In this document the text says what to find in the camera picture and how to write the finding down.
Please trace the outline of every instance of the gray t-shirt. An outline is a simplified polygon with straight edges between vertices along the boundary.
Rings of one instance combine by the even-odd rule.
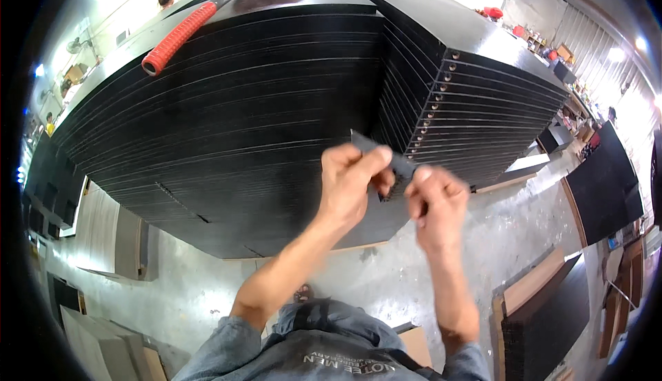
[[[223,317],[211,337],[173,381],[276,380],[424,380],[394,360],[387,349],[404,349],[392,328],[346,303],[332,301],[328,321],[335,332],[292,331],[300,304],[285,305],[273,333],[260,333],[244,319]],[[309,323],[319,320],[313,310]],[[448,381],[487,381],[487,363],[477,344],[466,344],[446,359]]]

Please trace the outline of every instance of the factory workshop floor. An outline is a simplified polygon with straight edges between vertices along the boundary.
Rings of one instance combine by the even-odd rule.
[[[554,247],[565,255],[581,250],[570,205],[558,180],[578,165],[574,152],[553,154],[538,176],[485,194],[472,195],[463,228],[463,263],[481,312],[481,348],[494,374],[492,299],[523,270]],[[591,296],[591,321],[566,357],[577,379],[595,377],[591,357],[599,333],[600,244],[584,249]],[[87,312],[144,334],[157,349],[169,378],[230,312],[234,296],[265,261],[221,261],[150,227],[146,281],[106,278],[75,268],[66,248],[54,244],[46,270],[85,294]],[[445,360],[435,324],[430,273],[409,222],[387,244],[329,256],[310,281],[317,294],[362,307],[392,327],[424,327],[434,368]]]

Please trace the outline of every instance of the sandal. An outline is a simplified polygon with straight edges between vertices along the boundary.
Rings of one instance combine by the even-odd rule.
[[[294,303],[305,303],[315,297],[315,292],[309,284],[304,283],[299,290],[294,292]]]

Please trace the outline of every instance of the stack of black panels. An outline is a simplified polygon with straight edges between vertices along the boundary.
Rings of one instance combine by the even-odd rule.
[[[317,211],[322,152],[376,121],[383,17],[368,0],[235,0],[148,77],[140,60],[188,13],[107,58],[53,139],[152,225],[221,258],[275,255]],[[339,247],[407,220],[373,205]]]
[[[501,321],[506,380],[543,381],[589,322],[584,255],[569,259],[531,299]]]
[[[23,188],[24,220],[40,235],[57,239],[73,226],[85,173],[44,131],[32,155]]]
[[[497,178],[567,98],[505,31],[452,0],[371,0],[386,18],[375,139],[470,185]]]

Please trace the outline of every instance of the red handle grip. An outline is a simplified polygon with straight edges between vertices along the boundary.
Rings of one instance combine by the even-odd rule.
[[[166,67],[177,50],[216,13],[216,5],[206,2],[194,10],[142,60],[142,68],[155,77]]]

